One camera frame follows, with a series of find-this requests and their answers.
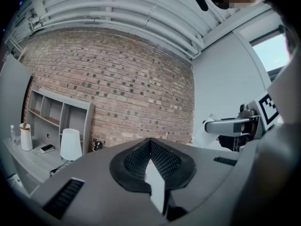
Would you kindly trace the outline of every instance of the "lamp cord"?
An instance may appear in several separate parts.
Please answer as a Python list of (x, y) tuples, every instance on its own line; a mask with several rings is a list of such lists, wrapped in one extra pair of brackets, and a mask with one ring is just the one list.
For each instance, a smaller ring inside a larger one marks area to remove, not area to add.
[(51, 170), (51, 171), (49, 172), (49, 175), (52, 177), (52, 174), (51, 174), (51, 173), (56, 173), (56, 171), (59, 170), (59, 169), (60, 169), (63, 165), (65, 165), (68, 161), (69, 161), (69, 160), (65, 161), (64, 164), (58, 166), (57, 168)]

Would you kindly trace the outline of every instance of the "white table lamp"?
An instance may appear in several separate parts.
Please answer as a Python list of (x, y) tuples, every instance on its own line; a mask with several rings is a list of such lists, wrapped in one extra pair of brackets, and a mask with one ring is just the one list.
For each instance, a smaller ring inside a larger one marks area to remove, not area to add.
[(64, 129), (61, 141), (61, 157), (69, 161), (75, 161), (82, 155), (79, 131)]

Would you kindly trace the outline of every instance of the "white shelf unit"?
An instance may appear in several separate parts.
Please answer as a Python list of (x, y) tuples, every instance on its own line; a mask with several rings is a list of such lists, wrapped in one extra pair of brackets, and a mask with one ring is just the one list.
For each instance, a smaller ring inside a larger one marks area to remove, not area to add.
[(63, 130), (76, 129), (80, 133), (83, 155), (88, 152), (94, 104), (34, 88), (31, 91), (26, 122), (32, 136), (40, 142), (52, 144), (60, 150)]

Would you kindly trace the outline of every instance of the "sky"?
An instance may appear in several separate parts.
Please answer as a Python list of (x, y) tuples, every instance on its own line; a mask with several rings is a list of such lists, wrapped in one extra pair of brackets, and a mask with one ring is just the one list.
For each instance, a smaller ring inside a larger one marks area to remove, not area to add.
[(253, 48), (267, 72), (282, 67), (289, 61), (283, 34), (255, 45)]

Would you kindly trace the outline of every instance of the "clear bottle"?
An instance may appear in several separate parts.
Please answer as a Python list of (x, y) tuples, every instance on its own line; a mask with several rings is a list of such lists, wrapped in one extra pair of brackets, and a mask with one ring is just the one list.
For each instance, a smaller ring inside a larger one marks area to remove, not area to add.
[(16, 145), (16, 136), (15, 136), (14, 125), (10, 126), (10, 141), (11, 141), (12, 145)]

